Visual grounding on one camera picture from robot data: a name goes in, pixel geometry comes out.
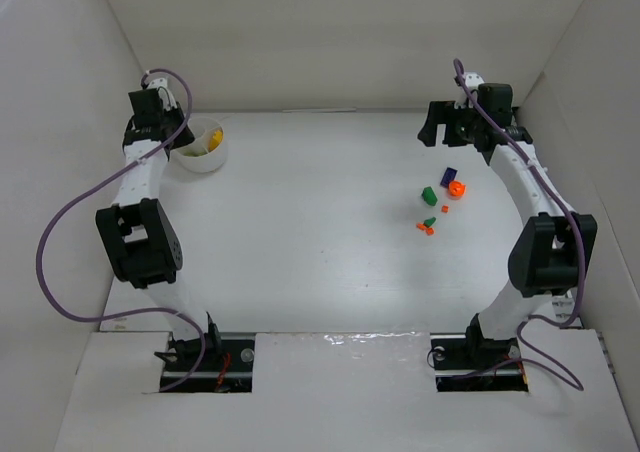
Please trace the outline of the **white divided round container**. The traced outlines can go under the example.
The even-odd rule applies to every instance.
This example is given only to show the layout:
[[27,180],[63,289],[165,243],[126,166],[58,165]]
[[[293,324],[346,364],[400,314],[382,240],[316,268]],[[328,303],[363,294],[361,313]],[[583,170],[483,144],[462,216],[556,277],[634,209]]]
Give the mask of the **white divided round container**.
[[[173,150],[171,152],[171,159],[175,160],[179,165],[190,172],[199,174],[215,172],[221,168],[227,160],[228,141],[225,139],[224,135],[223,142],[213,152],[208,151],[207,144],[211,137],[212,130],[217,128],[221,128],[223,130],[222,125],[217,120],[210,117],[191,118],[188,125],[195,136],[195,141],[191,145]],[[198,151],[201,155],[197,157],[184,156],[181,151],[186,148]]]

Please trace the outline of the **yellow lego block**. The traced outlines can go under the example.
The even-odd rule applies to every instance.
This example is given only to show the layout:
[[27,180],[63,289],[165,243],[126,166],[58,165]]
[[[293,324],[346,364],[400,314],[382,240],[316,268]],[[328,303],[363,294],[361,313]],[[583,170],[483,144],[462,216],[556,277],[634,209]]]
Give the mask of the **yellow lego block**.
[[223,140],[224,140],[224,132],[221,128],[212,130],[211,137],[209,138],[209,142],[207,144],[208,151],[213,152],[216,148],[220,146]]

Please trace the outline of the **dark green lego brick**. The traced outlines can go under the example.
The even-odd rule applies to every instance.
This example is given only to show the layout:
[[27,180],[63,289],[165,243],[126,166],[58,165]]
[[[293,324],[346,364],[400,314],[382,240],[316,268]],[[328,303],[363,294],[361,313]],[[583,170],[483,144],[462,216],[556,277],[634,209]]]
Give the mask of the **dark green lego brick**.
[[434,191],[434,189],[429,186],[425,187],[421,192],[422,200],[429,206],[434,207],[438,203],[438,197]]

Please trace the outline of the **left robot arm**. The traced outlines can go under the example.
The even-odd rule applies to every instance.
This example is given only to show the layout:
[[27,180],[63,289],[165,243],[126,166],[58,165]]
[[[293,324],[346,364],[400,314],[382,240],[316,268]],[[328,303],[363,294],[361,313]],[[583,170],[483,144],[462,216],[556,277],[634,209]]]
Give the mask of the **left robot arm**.
[[155,307],[173,311],[169,318],[178,354],[196,354],[199,334],[178,316],[184,314],[204,331],[206,350],[222,352],[216,324],[179,279],[184,262],[180,241],[160,200],[160,183],[171,144],[184,114],[173,96],[148,87],[129,94],[133,115],[124,133],[123,153],[130,168],[108,208],[95,221],[116,278],[142,291]]

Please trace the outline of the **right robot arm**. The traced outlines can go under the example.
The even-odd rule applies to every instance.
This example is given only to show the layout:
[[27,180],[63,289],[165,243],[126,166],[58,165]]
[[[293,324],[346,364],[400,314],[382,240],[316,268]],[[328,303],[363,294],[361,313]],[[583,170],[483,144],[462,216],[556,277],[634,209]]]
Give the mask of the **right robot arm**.
[[515,122],[510,85],[488,83],[475,73],[457,83],[461,98],[431,102],[418,138],[433,147],[443,126],[445,145],[474,147],[505,185],[523,224],[504,288],[471,319],[463,338],[439,347],[446,368],[485,369],[515,347],[519,326],[543,305],[569,291],[583,292],[597,222],[577,213],[551,183],[529,132]]

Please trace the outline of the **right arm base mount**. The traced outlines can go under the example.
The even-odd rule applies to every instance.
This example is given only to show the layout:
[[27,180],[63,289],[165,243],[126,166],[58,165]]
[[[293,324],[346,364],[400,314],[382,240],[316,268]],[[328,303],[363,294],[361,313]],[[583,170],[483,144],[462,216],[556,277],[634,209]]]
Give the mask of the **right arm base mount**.
[[476,347],[464,334],[432,334],[430,344],[427,361],[435,371],[438,392],[528,391],[526,377],[519,363],[509,363],[490,370],[495,365],[520,356],[515,339]]

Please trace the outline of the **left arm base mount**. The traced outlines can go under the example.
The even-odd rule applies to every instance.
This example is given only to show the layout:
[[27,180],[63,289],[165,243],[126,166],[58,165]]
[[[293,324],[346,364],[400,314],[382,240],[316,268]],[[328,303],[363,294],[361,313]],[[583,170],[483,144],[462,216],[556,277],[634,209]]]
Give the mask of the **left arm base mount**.
[[255,334],[223,333],[218,344],[209,346],[195,371],[200,350],[198,340],[180,345],[170,338],[165,351],[154,355],[163,362],[159,387],[168,393],[250,393],[255,359]]

